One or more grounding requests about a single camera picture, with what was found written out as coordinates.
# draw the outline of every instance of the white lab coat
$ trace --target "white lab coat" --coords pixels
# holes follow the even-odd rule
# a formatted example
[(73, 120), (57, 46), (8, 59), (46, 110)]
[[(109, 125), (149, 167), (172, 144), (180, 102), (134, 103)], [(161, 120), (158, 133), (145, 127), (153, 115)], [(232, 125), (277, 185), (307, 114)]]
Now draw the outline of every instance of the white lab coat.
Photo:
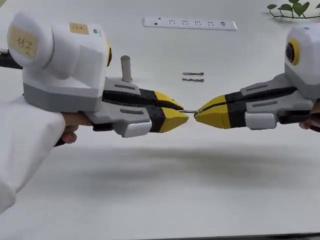
[(23, 96), (0, 105), (0, 214), (15, 204), (65, 127), (61, 113), (29, 105)]

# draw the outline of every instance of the person's hand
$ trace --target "person's hand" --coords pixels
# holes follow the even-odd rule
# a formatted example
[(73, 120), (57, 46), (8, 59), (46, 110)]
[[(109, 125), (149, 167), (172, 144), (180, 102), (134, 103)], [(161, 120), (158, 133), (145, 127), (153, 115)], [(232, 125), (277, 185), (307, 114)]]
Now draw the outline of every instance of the person's hand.
[[(320, 101), (317, 101), (316, 104), (313, 106), (310, 114), (317, 114), (320, 113)], [(307, 121), (299, 123), (300, 128), (309, 130), (311, 126), (320, 127), (320, 117), (312, 116), (309, 117)]]
[(73, 144), (77, 140), (77, 135), (75, 131), (78, 130), (79, 125), (81, 126), (91, 126), (92, 122), (83, 113), (68, 113), (62, 112), (62, 116), (65, 121), (65, 130), (62, 135), (62, 140), (66, 144)]

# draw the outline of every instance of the white power strip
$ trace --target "white power strip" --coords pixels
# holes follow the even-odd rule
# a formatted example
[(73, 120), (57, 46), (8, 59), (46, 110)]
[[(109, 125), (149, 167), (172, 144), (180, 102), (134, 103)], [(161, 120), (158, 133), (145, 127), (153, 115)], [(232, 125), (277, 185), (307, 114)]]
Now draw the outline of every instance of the white power strip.
[(162, 16), (145, 16), (143, 26), (151, 28), (176, 28), (176, 29), (206, 29), (206, 30), (237, 30), (234, 21), (212, 19), (190, 19)]

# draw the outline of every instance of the metal pin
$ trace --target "metal pin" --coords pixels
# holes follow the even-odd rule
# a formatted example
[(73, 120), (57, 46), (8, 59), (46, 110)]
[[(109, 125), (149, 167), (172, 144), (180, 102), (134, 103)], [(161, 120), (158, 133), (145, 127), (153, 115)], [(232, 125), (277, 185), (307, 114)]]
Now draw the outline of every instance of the metal pin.
[(201, 82), (201, 83), (205, 81), (203, 78), (182, 78), (182, 80), (189, 81), (189, 82)]
[(183, 72), (183, 75), (190, 75), (190, 76), (203, 76), (205, 75), (204, 72)]
[(178, 110), (178, 112), (183, 114), (199, 114), (202, 110)]
[(131, 84), (133, 79), (131, 77), (131, 64), (129, 56), (121, 57), (121, 68), (122, 68), (122, 81)]

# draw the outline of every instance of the gray plastic panel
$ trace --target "gray plastic panel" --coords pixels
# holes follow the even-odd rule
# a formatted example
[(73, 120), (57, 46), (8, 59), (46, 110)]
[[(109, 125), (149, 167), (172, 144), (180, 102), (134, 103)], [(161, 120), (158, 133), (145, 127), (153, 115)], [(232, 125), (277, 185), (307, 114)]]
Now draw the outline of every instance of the gray plastic panel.
[(281, 111), (310, 111), (314, 104), (315, 101), (304, 98), (299, 91), (269, 100), (247, 102), (245, 123), (252, 130), (274, 129)]
[(125, 123), (138, 124), (150, 122), (148, 111), (144, 107), (121, 106), (102, 102), (96, 112), (84, 112), (94, 124)]
[(308, 99), (320, 99), (320, 79), (319, 84), (308, 85), (306, 81), (301, 79), (287, 64), (284, 65), (284, 73), (299, 92)]
[(280, 89), (280, 88), (287, 88), (292, 87), (292, 83), (286, 78), (285, 74), (279, 74), (275, 76), (272, 80), (255, 83), (253, 85), (244, 87), (240, 89), (240, 92), (243, 96), (249, 94), (255, 94), (262, 91), (272, 90), (272, 89)]
[(115, 79), (105, 78), (104, 90), (141, 95), (140, 89), (138, 86), (122, 81), (121, 79), (115, 80)]
[(23, 83), (24, 99), (31, 105), (50, 112), (76, 113), (97, 111), (102, 97), (92, 98), (50, 93)]
[(247, 113), (270, 113), (277, 114), (280, 111), (307, 111), (314, 106), (314, 101), (304, 98), (299, 91), (263, 101), (246, 103)]

